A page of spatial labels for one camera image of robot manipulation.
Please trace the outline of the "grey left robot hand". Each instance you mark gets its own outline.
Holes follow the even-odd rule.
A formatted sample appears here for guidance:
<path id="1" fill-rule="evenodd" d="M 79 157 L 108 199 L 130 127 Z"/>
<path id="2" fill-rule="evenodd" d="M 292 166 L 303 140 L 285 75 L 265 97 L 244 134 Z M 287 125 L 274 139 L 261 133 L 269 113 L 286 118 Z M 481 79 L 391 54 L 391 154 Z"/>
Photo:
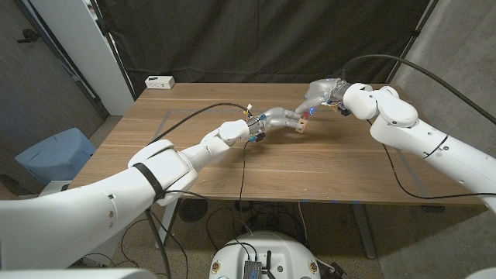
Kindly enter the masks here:
<path id="1" fill-rule="evenodd" d="M 303 125 L 299 122 L 301 116 L 293 111 L 282 107 L 271 108 L 264 113 L 254 116 L 248 122 L 250 135 L 266 133 L 274 127 L 291 127 L 301 129 Z"/>

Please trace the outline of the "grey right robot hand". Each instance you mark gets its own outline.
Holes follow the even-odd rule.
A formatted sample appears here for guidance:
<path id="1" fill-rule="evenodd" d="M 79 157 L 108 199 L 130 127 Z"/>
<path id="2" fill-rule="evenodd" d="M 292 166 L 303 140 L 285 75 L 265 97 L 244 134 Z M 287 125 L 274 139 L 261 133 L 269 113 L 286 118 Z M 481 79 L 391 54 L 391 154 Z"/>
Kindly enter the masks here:
<path id="1" fill-rule="evenodd" d="M 305 93 L 305 100 L 295 109 L 299 114 L 310 111 L 322 103 L 341 102 L 344 96 L 346 82 L 340 78 L 326 78 L 313 81 Z"/>

